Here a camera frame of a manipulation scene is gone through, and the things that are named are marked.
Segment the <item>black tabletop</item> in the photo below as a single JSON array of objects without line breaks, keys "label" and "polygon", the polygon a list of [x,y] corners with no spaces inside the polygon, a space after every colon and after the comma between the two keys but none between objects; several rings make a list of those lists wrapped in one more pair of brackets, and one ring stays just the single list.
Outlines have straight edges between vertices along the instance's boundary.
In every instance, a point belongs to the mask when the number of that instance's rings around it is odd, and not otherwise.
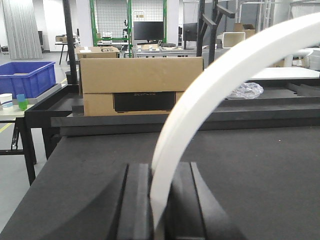
[{"label": "black tabletop", "polygon": [[[158,135],[63,138],[0,239],[43,238],[96,197],[123,163],[150,163]],[[197,162],[248,239],[320,239],[319,126],[199,131],[182,161]]]}]

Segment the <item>white wall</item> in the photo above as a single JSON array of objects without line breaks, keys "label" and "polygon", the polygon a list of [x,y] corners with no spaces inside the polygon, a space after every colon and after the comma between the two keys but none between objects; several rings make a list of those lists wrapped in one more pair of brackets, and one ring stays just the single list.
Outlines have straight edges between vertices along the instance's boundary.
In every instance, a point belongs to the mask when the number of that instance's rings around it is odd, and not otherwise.
[{"label": "white wall", "polygon": [[288,20],[290,4],[285,4],[285,3],[293,2],[293,0],[275,0],[275,2],[282,3],[282,4],[274,5],[273,25],[279,24]]},{"label": "white wall", "polygon": [[0,0],[0,46],[7,46],[7,33],[5,27],[4,10],[2,7],[2,1]]},{"label": "white wall", "polygon": [[179,27],[184,25],[184,1],[179,0]]},{"label": "white wall", "polygon": [[33,8],[38,31],[43,32],[43,49],[50,50],[43,0],[33,0]]},{"label": "white wall", "polygon": [[[43,0],[43,9],[49,48],[51,52],[61,51],[61,46],[55,45],[56,36],[66,34],[65,14],[62,0]],[[70,1],[72,30],[77,33],[78,13],[76,0]]]}]

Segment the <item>black metal pole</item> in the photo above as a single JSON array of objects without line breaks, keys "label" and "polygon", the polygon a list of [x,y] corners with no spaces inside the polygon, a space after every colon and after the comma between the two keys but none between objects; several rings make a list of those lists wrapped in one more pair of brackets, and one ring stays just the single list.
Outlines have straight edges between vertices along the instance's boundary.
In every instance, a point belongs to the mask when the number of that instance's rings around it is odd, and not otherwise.
[{"label": "black metal pole", "polygon": [[70,71],[71,71],[71,77],[70,79],[68,79],[68,84],[76,85],[78,84],[78,77],[77,77],[76,57],[75,57],[75,48],[74,48],[74,34],[72,30],[70,3],[69,3],[69,0],[62,0],[62,2],[63,2],[65,30],[66,30],[66,38],[68,43],[67,45],[68,45],[69,60],[70,60]]},{"label": "black metal pole", "polygon": [[199,9],[198,9],[198,26],[197,26],[197,37],[196,37],[196,56],[202,56],[202,44],[204,42],[204,38],[201,37],[201,30],[204,23],[203,14],[205,13],[205,0],[199,1]]}]

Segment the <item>plastic bag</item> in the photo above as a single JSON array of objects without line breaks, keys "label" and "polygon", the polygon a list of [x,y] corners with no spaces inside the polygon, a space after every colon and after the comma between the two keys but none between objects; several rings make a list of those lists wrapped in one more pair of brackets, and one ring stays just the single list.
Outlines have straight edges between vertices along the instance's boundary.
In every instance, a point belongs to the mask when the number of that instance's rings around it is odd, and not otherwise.
[{"label": "plastic bag", "polygon": [[255,99],[264,92],[264,88],[255,82],[241,84],[238,88],[232,91],[228,98],[244,98]]}]

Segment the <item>white curtain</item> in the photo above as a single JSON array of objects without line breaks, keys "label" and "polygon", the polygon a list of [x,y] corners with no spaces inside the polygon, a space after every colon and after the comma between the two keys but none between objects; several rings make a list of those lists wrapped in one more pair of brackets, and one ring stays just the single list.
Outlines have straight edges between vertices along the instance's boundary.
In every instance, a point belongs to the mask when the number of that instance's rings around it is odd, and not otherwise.
[{"label": "white curtain", "polygon": [[11,59],[41,59],[32,0],[2,0],[2,5]]}]

